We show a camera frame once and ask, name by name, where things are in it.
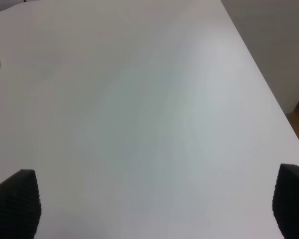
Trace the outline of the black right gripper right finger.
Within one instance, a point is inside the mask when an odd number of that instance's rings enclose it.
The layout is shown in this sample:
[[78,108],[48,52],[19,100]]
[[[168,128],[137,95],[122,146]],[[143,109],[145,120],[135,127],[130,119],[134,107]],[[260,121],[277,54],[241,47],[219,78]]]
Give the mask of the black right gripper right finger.
[[272,210],[285,239],[299,239],[299,166],[281,164]]

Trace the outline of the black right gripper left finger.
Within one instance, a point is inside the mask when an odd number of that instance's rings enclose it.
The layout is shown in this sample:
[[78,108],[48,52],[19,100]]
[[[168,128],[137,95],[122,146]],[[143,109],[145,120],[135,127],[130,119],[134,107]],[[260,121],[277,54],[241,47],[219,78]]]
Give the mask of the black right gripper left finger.
[[41,213],[33,169],[22,169],[0,183],[0,239],[33,239]]

